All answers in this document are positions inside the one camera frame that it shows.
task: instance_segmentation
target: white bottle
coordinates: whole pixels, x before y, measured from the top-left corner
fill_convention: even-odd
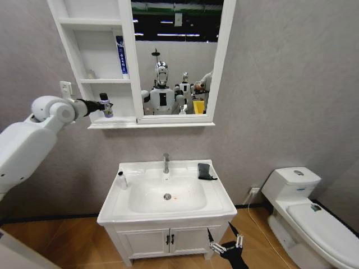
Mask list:
[[[118,182],[119,182],[119,187],[121,189],[127,189],[127,180],[125,175],[123,174],[123,171],[118,172]]]

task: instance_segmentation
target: chrome faucet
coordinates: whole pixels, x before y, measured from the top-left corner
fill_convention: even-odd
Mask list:
[[[169,173],[169,169],[168,169],[168,165],[169,165],[169,154],[168,154],[168,153],[163,154],[163,162],[164,162],[163,172],[164,172],[165,174],[168,174],[168,173]]]

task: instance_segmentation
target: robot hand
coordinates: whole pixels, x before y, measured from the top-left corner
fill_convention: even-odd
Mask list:
[[[222,245],[217,244],[211,235],[211,232],[207,228],[208,238],[209,238],[209,247],[216,253],[218,253],[222,258],[229,260],[233,269],[248,269],[248,266],[245,264],[242,259],[243,251],[243,235],[239,234],[237,229],[229,222],[229,225],[237,237],[236,241],[231,241],[224,243]]]

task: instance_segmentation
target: sink basin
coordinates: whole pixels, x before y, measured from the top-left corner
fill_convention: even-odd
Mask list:
[[[98,223],[121,223],[219,217],[236,214],[220,179],[198,179],[198,163],[210,165],[209,173],[218,178],[211,160],[171,161],[163,173],[162,161],[121,163],[128,188],[115,179],[98,217]]]
[[[169,176],[136,182],[131,187],[129,207],[134,212],[182,212],[207,204],[202,185],[193,177]]]

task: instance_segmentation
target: white toilet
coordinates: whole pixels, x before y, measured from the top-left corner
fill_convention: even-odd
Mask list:
[[[262,188],[274,207],[269,226],[301,269],[359,269],[359,239],[308,199],[319,181],[305,167],[274,170]]]

